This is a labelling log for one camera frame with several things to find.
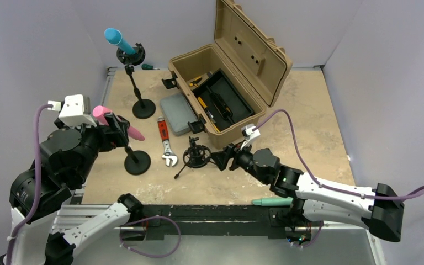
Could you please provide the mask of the mint green microphone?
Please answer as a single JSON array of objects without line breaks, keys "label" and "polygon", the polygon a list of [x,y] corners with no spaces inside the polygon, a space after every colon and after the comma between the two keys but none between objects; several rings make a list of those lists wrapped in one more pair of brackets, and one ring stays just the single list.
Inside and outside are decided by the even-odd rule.
[{"label": "mint green microphone", "polygon": [[290,206],[293,202],[292,198],[262,197],[252,199],[251,204],[256,206],[274,207],[274,206]]}]

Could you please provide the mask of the black tripod shock mount stand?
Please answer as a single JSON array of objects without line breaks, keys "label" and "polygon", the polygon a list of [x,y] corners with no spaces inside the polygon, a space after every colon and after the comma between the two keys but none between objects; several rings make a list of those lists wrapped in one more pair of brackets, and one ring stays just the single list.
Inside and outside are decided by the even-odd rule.
[{"label": "black tripod shock mount stand", "polygon": [[184,165],[174,176],[174,179],[177,179],[186,167],[193,169],[202,168],[210,162],[210,148],[205,145],[198,144],[198,140],[198,137],[189,137],[189,147],[183,152],[182,156]]}]

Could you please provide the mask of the blue microphone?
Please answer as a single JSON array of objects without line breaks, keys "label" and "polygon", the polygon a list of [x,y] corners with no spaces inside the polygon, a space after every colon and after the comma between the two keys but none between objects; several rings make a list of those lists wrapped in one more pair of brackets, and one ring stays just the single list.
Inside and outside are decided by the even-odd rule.
[{"label": "blue microphone", "polygon": [[127,55],[136,54],[136,50],[123,38],[120,30],[116,28],[106,28],[104,31],[104,37],[110,44],[118,47]]}]

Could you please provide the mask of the black round base mic stand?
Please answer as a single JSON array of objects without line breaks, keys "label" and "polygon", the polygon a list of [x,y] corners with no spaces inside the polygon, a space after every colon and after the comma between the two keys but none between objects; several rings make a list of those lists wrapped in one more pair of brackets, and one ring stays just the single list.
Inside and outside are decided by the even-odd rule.
[{"label": "black round base mic stand", "polygon": [[149,169],[151,165],[150,156],[145,151],[134,151],[130,145],[130,139],[129,145],[124,146],[124,150],[127,154],[127,157],[124,161],[124,167],[127,173],[138,176],[145,173]]}]

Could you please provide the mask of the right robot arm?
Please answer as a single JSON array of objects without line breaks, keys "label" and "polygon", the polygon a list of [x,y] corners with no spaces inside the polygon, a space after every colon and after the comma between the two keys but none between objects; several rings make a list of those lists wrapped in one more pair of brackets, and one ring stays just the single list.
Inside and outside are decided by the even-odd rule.
[{"label": "right robot arm", "polygon": [[405,204],[387,184],[358,187],[312,177],[282,164],[270,149],[251,152],[249,147],[229,145],[213,152],[211,160],[221,171],[242,168],[275,195],[292,198],[291,226],[333,221],[359,226],[385,241],[401,240]]}]

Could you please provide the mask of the pink microphone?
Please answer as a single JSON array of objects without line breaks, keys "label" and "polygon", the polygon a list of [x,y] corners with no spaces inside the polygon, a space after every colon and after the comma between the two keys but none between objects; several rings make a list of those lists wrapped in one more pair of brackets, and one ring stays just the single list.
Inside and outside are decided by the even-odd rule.
[{"label": "pink microphone", "polygon": [[[98,105],[94,107],[92,110],[92,115],[94,116],[96,120],[98,120],[103,125],[109,125],[104,116],[105,113],[112,113],[112,110],[102,105]],[[134,140],[137,140],[137,141],[145,140],[145,137],[143,136],[143,134],[139,132],[137,129],[135,129],[134,127],[132,127],[131,125],[128,127],[127,132],[128,132],[128,136]]]}]

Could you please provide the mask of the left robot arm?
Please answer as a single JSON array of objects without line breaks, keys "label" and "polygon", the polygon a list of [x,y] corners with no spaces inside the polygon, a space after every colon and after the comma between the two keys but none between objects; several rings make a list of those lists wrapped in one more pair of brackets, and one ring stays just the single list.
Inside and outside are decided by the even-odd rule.
[{"label": "left robot arm", "polygon": [[99,153],[128,147],[129,122],[113,113],[106,113],[105,118],[107,124],[79,129],[58,122],[57,130],[39,142],[31,167],[11,186],[13,226],[0,264],[71,264],[106,232],[141,222],[143,206],[128,193],[73,230],[51,231],[57,212],[86,182]]}]

